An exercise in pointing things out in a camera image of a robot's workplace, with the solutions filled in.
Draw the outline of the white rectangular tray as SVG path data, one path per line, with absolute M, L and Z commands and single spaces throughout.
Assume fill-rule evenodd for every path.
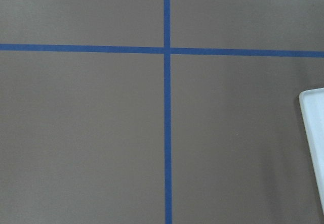
M 299 103 L 319 198 L 323 206 L 323 88 L 301 92 Z

